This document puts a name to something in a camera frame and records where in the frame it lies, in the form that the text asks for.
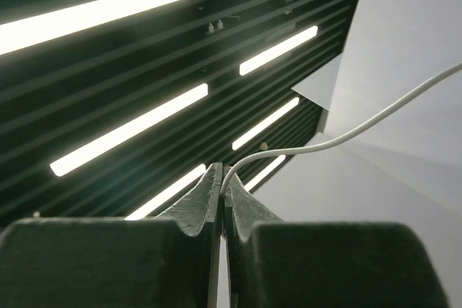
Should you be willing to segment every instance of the cable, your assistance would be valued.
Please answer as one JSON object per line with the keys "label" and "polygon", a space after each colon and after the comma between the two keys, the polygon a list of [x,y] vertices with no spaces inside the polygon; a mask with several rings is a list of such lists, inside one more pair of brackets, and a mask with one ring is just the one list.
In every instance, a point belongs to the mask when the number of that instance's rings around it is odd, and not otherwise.
{"label": "cable", "polygon": [[375,124],[387,118],[389,115],[394,114],[397,110],[401,109],[404,105],[407,105],[409,102],[414,100],[416,97],[420,96],[423,92],[426,92],[428,89],[436,85],[438,82],[441,82],[443,79],[450,77],[457,72],[462,71],[462,62],[454,65],[453,67],[446,69],[439,74],[434,75],[424,83],[420,84],[418,87],[414,88],[412,91],[404,95],[401,99],[396,100],[393,104],[380,111],[370,119],[366,120],[360,126],[340,135],[333,140],[323,142],[322,144],[315,144],[313,146],[306,147],[297,147],[297,148],[286,148],[286,149],[273,149],[271,151],[264,151],[261,153],[251,154],[244,159],[239,160],[226,174],[223,179],[222,188],[220,194],[225,194],[227,186],[231,180],[231,177],[245,164],[253,162],[258,159],[268,158],[268,157],[277,157],[279,155],[297,155],[297,154],[307,154],[314,151],[323,151],[324,149],[329,149],[339,144],[342,144],[352,138],[364,133],[367,129],[372,128]]}

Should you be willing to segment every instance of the curved wire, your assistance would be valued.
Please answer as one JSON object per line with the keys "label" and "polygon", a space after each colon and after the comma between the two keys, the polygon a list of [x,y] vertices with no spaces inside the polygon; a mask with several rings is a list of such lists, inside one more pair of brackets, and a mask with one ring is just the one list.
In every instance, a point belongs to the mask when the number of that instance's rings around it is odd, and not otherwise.
{"label": "curved wire", "polygon": [[220,190],[220,194],[225,194],[227,186],[231,180],[233,174],[235,174],[242,166],[248,164],[249,162],[253,162],[258,159],[268,158],[268,157],[277,157],[279,155],[297,155],[297,154],[307,154],[312,153],[314,151],[323,151],[324,149],[329,149],[339,144],[342,144],[361,133],[364,133],[367,129],[372,128],[375,124],[379,123],[380,121],[387,118],[389,115],[392,115],[397,110],[401,109],[404,105],[408,104],[416,97],[420,96],[422,93],[426,92],[428,89],[436,85],[438,82],[441,82],[443,79],[446,79],[459,71],[462,71],[462,62],[457,63],[456,65],[446,69],[439,74],[434,75],[424,83],[420,84],[418,87],[414,88],[412,91],[404,95],[402,98],[396,100],[393,104],[385,108],[384,110],[380,111],[370,119],[366,120],[360,126],[340,135],[333,140],[323,142],[322,144],[316,144],[313,146],[306,146],[306,147],[297,147],[297,148],[286,148],[286,149],[273,149],[271,151],[264,151],[260,153],[251,154],[244,159],[239,160],[226,174],[225,178],[223,179],[222,188]]}

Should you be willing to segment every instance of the ceiling fixture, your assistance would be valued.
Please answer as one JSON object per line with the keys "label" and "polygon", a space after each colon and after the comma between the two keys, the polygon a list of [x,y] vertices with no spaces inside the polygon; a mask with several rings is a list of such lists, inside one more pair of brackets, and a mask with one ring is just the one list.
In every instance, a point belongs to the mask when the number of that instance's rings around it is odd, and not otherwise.
{"label": "ceiling fixture", "polygon": [[162,191],[161,193],[157,194],[153,199],[146,202],[143,206],[138,208],[135,212],[130,214],[125,218],[125,220],[140,220],[143,219],[145,216],[150,215],[156,208],[161,206],[163,203],[170,200],[173,196],[178,194],[192,182],[197,180],[200,176],[202,176],[206,171],[206,167],[204,164],[199,165],[194,170],[189,172],[186,176],[182,177],[181,179],[177,180],[173,183],[170,187]]}
{"label": "ceiling fixture", "polygon": [[97,0],[0,25],[0,55],[178,0]]}
{"label": "ceiling fixture", "polygon": [[275,160],[271,162],[270,165],[265,167],[258,173],[249,183],[245,185],[247,191],[251,191],[257,184],[259,184],[267,175],[272,173],[282,162],[286,159],[285,155],[279,155]]}
{"label": "ceiling fixture", "polygon": [[269,117],[262,120],[259,124],[251,128],[247,133],[242,135],[236,141],[232,143],[232,149],[237,150],[247,142],[249,142],[252,138],[257,136],[260,132],[268,128],[271,124],[276,122],[280,119],[283,115],[288,113],[292,108],[298,105],[300,101],[299,97],[295,97],[294,99],[290,100],[286,105],[279,108],[275,113],[270,115]]}
{"label": "ceiling fixture", "polygon": [[296,48],[297,46],[302,45],[309,39],[312,39],[318,34],[318,27],[313,26],[309,29],[303,30],[302,32],[292,36],[290,39],[287,39],[274,47],[271,47],[268,50],[258,54],[257,56],[249,59],[245,63],[242,63],[239,66],[239,74],[244,76],[253,70],[258,69],[260,66],[272,61],[273,59],[282,56],[283,54],[289,52],[290,50]]}
{"label": "ceiling fixture", "polygon": [[50,164],[51,169],[57,176],[63,176],[66,173],[82,166],[90,160],[100,156],[106,151],[114,148],[122,142],[134,137],[145,131],[154,124],[170,117],[181,111],[183,108],[195,103],[196,101],[207,96],[209,87],[206,83],[186,92],[169,102],[145,113],[128,122],[127,124],[107,133],[96,140],[84,145],[70,154],[56,160]]}

